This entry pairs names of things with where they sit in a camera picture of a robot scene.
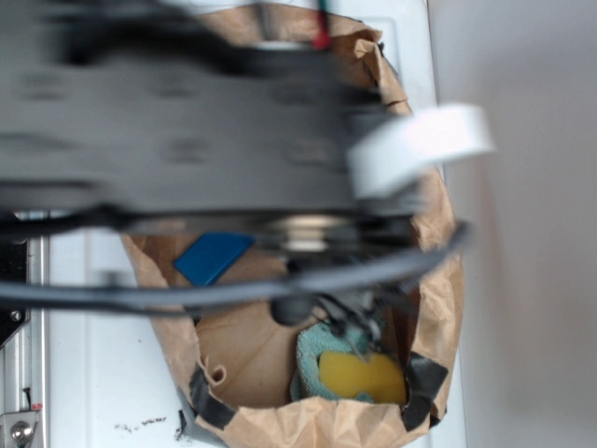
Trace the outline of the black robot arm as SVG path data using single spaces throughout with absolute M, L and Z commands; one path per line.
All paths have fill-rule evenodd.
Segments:
M 313 7 L 1 5 L 1 235 L 405 230 L 420 174 L 349 161 L 408 109 L 380 33 Z

